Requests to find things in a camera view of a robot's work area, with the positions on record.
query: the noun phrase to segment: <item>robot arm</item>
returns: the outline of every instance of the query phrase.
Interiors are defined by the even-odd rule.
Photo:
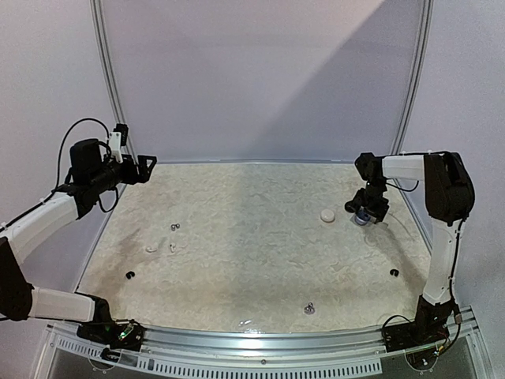
[[[136,322],[118,325],[105,299],[34,287],[20,265],[50,235],[87,215],[108,190],[120,183],[145,183],[156,164],[154,156],[138,156],[135,164],[122,155],[128,128],[118,124],[107,144],[96,139],[77,142],[70,149],[71,168],[65,184],[30,211],[0,229],[0,313],[13,321],[28,317],[78,321],[78,335],[114,347],[140,347],[144,329]],[[107,149],[101,156],[99,147]],[[124,331],[128,330],[129,338]]]
[[[346,211],[357,217],[365,214],[367,220],[373,218],[376,223],[383,220],[389,209],[388,200],[383,197],[387,180],[411,179],[425,183],[425,205],[432,217],[432,258],[417,304],[416,319],[409,330],[412,340],[419,344],[440,332],[452,311],[456,322],[461,322],[452,282],[464,222],[475,201],[472,182],[455,152],[381,157],[363,153],[355,165],[366,187],[346,203]]]

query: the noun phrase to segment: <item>black cable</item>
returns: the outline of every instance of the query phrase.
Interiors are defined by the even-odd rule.
[[[80,123],[85,122],[85,121],[93,121],[93,122],[100,124],[105,129],[105,133],[107,133],[107,138],[109,137],[109,129],[107,128],[107,126],[103,122],[101,122],[100,120],[97,120],[96,118],[90,118],[90,117],[82,118],[79,121],[74,122],[72,124],[72,126],[69,127],[69,129],[65,133],[65,136],[63,136],[62,144],[60,144],[60,149],[58,152],[58,171],[56,172],[56,184],[54,185],[54,189],[53,189],[51,195],[49,195],[49,198],[51,198],[53,196],[54,191],[56,191],[56,189],[60,185],[60,167],[62,165],[62,152],[63,152],[63,146],[65,145],[65,142],[66,142],[66,138],[69,136],[69,134],[73,130],[73,128],[75,128],[77,125],[79,125]]]
[[[105,157],[105,163],[107,163],[110,160],[110,158],[112,158],[112,149],[108,144],[102,141],[98,141],[98,145],[103,146],[107,151],[107,156]]]
[[[413,188],[411,188],[411,189],[405,189],[405,188],[398,187],[398,186],[395,186],[394,184],[390,184],[390,183],[386,183],[386,186],[390,186],[390,187],[396,188],[397,190],[400,190],[400,191],[403,191],[403,192],[413,192],[419,186],[419,181],[417,181],[416,185]]]
[[[445,347],[439,354],[438,356],[440,357],[441,355],[444,355],[451,347],[453,347],[458,340],[459,333],[461,332],[461,324],[458,325],[458,331],[456,332],[456,336],[454,336],[454,339],[452,340],[451,344],[447,347]]]
[[[109,212],[112,212],[114,211],[114,208],[116,208],[116,205],[118,205],[118,202],[119,202],[119,192],[118,192],[118,188],[117,187],[114,187],[114,191],[116,193],[116,200],[114,202],[114,205],[112,205],[112,208],[111,209],[108,209],[108,210],[105,210],[103,208],[103,204],[102,204],[102,199],[100,199],[100,197],[98,197],[98,204],[100,206],[100,209],[102,209],[102,212],[103,213],[109,213]]]
[[[389,318],[386,320],[386,322],[384,322],[384,323],[382,324],[382,329],[386,328],[386,325],[387,325],[387,324],[389,324],[389,321],[391,321],[391,320],[395,319],[396,317],[400,317],[400,318],[402,318],[403,320],[407,321],[409,324],[412,324],[412,321],[411,321],[411,320],[409,320],[407,317],[402,316],[401,314],[395,314],[394,316],[389,317]]]
[[[131,323],[131,324],[134,324],[134,325],[138,325],[138,326],[142,326],[138,321],[135,321],[134,319],[130,319],[130,320],[127,320],[127,319],[124,319],[124,320],[112,320],[112,321],[103,321],[103,322],[94,322],[94,321],[86,322],[86,321],[65,320],[65,319],[61,319],[61,318],[51,318],[51,317],[37,317],[37,318],[40,319],[40,320],[73,322],[75,324],[91,325],[91,326],[100,326],[100,325],[104,325],[104,326],[107,326],[107,325],[126,325],[128,323]]]
[[[101,122],[100,120],[97,120],[96,118],[89,118],[89,117],[87,117],[87,118],[82,118],[82,119],[80,119],[77,122],[74,122],[72,124],[72,126],[70,126],[69,129],[66,131],[65,136],[63,137],[62,144],[60,145],[60,149],[59,149],[59,153],[58,153],[58,171],[56,173],[56,185],[51,190],[50,194],[47,195],[46,198],[44,198],[41,202],[37,203],[36,205],[34,205],[33,207],[31,207],[30,209],[24,211],[19,216],[14,217],[4,227],[0,227],[0,232],[4,231],[7,227],[10,227],[13,223],[15,223],[18,220],[22,219],[27,214],[35,211],[38,207],[40,207],[41,205],[43,205],[44,203],[46,203],[47,201],[49,201],[54,196],[54,194],[56,193],[56,189],[59,187],[59,182],[60,182],[60,166],[61,166],[61,163],[62,163],[63,145],[65,144],[66,138],[69,136],[69,134],[72,131],[72,129],[75,128],[80,123],[85,122],[85,121],[93,121],[93,122],[99,123],[105,129],[105,131],[107,133],[107,138],[109,137],[109,129],[107,128],[107,126],[103,122]]]
[[[456,247],[454,248],[454,260],[452,261],[451,278],[449,279],[449,293],[451,294],[451,298],[454,299],[454,301],[456,299],[455,299],[454,293],[452,291],[452,286],[453,286],[452,281],[455,276],[456,262],[458,261],[459,240],[460,240],[459,236],[460,236],[461,228],[462,228],[464,222],[465,222],[465,220],[463,219],[459,222],[459,225],[458,225],[458,232],[456,233]]]
[[[428,156],[430,154],[445,154],[447,150],[440,150],[438,152],[406,152],[404,154],[393,154],[390,156]]]
[[[69,172],[67,172],[65,180],[63,182],[65,184],[70,184],[70,180],[72,180],[72,168],[69,168]]]

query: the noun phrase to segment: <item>ventilation grille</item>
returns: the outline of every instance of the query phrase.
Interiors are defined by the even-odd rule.
[[[110,364],[110,362],[102,361],[100,358],[101,348],[91,346],[89,343],[83,343],[81,341],[59,336],[58,348],[76,355],[93,358],[97,361]],[[380,365],[380,359],[378,358],[367,359],[363,362],[355,362],[351,364],[340,364],[310,369],[268,369],[266,367],[221,369],[217,367],[168,362],[162,359],[149,358],[140,355],[138,356],[137,365],[135,367],[124,366],[121,363],[118,363],[117,366],[164,377],[182,379],[332,379],[367,377],[382,373],[382,366]]]

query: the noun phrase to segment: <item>white backdrop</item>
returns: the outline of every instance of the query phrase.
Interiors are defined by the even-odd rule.
[[[421,82],[402,146],[406,151],[459,152],[476,203],[463,235],[456,296],[470,304],[496,377],[505,377],[505,3],[436,2]],[[423,190],[410,195],[429,229]]]
[[[422,3],[103,2],[136,151],[162,162],[389,153]]]
[[[83,117],[114,127],[88,1],[0,2],[0,220],[9,221],[54,187],[63,134]],[[69,147],[101,127],[78,126]],[[99,209],[51,236],[24,262],[26,279],[73,291],[104,221]],[[29,378],[45,321],[0,322],[0,377]]]

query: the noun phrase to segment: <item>white ball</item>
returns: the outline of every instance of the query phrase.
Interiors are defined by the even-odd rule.
[[[333,212],[331,209],[323,209],[321,211],[321,219],[325,223],[332,223],[335,221],[335,212]]]

